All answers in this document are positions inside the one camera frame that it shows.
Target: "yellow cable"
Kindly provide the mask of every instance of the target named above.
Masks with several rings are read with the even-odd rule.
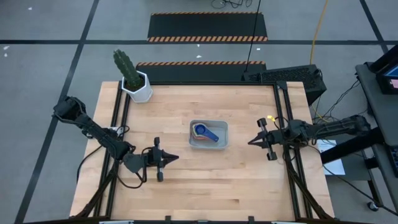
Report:
[[[326,0],[325,5],[323,6],[323,10],[322,10],[322,13],[321,13],[321,18],[319,18],[319,22],[318,22],[318,25],[317,25],[317,29],[315,30],[315,35],[314,35],[313,40],[312,40],[311,55],[310,55],[310,65],[312,65],[313,49],[315,48],[315,41],[317,40],[318,31],[319,31],[320,28],[321,28],[323,16],[325,15],[326,7],[327,7],[327,5],[328,5],[328,2],[329,2],[329,0]],[[329,122],[329,121],[327,121],[326,119],[324,119],[321,115],[319,115],[319,113],[316,111],[316,109],[313,107],[313,105],[311,105],[311,106],[312,106],[313,111],[318,115],[318,117],[319,117],[320,119],[324,120],[325,122]]]

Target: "hazard stripe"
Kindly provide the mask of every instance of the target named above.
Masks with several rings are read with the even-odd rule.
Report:
[[[152,16],[157,15],[194,15],[194,14],[255,14],[256,12],[155,12],[152,13]]]
[[[266,36],[183,36],[183,37],[149,37],[148,42],[251,42],[267,41]]]
[[[139,62],[137,66],[163,65],[245,65],[247,61],[215,61],[215,62]],[[265,65],[265,61],[249,61],[251,65]]]

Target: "wire bundle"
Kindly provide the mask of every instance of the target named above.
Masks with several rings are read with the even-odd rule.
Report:
[[[211,6],[215,9],[222,9],[227,5],[227,3],[230,3],[232,8],[236,9],[239,6],[243,5],[243,0],[240,0],[238,2],[233,2],[230,0],[212,0]],[[246,7],[250,7],[252,3],[253,3],[253,0],[245,0]]]

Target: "potted cactus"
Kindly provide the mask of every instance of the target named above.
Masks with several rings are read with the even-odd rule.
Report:
[[[147,74],[134,68],[129,56],[117,49],[113,59],[123,74],[122,89],[126,91],[135,103],[146,103],[153,94]]]

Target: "wheel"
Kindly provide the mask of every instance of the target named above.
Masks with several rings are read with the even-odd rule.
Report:
[[[377,212],[379,210],[379,207],[376,206],[374,202],[368,202],[367,206],[370,210]]]

